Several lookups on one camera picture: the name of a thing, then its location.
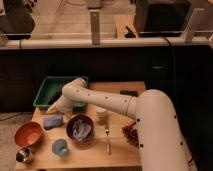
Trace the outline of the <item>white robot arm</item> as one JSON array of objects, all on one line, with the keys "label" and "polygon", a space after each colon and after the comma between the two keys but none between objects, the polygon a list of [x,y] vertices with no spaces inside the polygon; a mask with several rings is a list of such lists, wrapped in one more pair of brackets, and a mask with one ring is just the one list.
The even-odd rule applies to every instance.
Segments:
[{"label": "white robot arm", "polygon": [[87,88],[82,78],[62,87],[48,114],[70,113],[75,101],[86,102],[136,120],[142,171],[198,171],[181,132],[171,99],[149,89],[138,97]]}]

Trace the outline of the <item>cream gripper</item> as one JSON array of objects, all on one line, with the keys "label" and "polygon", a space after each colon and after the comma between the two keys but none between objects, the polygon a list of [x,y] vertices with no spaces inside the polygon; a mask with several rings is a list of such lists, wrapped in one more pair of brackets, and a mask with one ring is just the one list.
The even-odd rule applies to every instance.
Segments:
[{"label": "cream gripper", "polygon": [[63,103],[61,103],[59,100],[54,102],[46,111],[47,114],[56,114],[56,113],[62,113],[65,114],[65,106]]}]

